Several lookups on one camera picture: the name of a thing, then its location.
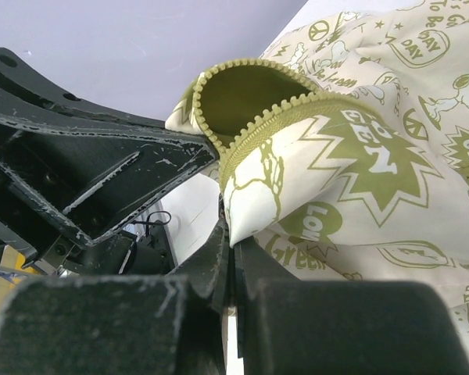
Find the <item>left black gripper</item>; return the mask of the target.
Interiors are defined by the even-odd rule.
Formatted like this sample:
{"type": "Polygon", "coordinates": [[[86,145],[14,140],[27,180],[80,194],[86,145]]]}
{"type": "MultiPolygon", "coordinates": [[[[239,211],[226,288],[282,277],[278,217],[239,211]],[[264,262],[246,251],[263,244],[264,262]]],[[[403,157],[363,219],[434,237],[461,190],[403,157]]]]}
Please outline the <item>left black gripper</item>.
{"type": "Polygon", "coordinates": [[[22,267],[70,270],[217,158],[203,136],[0,135],[0,242],[22,267]]]}

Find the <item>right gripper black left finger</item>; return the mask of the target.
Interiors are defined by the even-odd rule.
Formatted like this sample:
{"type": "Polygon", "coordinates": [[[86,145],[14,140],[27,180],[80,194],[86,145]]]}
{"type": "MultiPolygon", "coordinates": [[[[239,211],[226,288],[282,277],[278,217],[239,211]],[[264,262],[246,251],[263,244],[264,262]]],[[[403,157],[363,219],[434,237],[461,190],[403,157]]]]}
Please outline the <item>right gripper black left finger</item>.
{"type": "Polygon", "coordinates": [[[0,374],[224,374],[228,236],[165,276],[36,277],[0,310],[0,374]]]}

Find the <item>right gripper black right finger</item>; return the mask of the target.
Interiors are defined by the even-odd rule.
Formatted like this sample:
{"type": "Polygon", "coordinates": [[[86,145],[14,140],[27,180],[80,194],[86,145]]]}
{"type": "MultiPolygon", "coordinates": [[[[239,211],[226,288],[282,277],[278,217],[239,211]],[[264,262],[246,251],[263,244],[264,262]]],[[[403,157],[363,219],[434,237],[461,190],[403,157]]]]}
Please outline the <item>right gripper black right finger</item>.
{"type": "Polygon", "coordinates": [[[234,247],[234,269],[247,374],[469,374],[426,284],[300,280],[252,238],[234,247]]]}

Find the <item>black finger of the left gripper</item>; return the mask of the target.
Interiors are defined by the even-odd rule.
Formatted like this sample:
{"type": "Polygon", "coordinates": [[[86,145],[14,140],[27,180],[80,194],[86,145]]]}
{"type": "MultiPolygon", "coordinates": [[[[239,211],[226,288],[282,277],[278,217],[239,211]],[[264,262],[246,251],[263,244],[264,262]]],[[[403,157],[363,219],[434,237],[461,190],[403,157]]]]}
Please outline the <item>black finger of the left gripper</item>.
{"type": "Polygon", "coordinates": [[[163,121],[78,98],[0,48],[0,135],[175,135],[163,121]]]}

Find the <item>cream green-printed hooded jacket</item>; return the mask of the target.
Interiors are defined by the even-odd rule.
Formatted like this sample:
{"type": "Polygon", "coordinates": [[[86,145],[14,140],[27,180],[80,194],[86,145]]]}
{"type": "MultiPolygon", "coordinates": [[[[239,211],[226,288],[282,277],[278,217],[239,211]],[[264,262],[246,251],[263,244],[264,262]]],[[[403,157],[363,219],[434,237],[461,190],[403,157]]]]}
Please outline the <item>cream green-printed hooded jacket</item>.
{"type": "Polygon", "coordinates": [[[300,27],[200,73],[166,128],[220,153],[232,244],[306,278],[425,282],[469,334],[469,1],[300,27]]]}

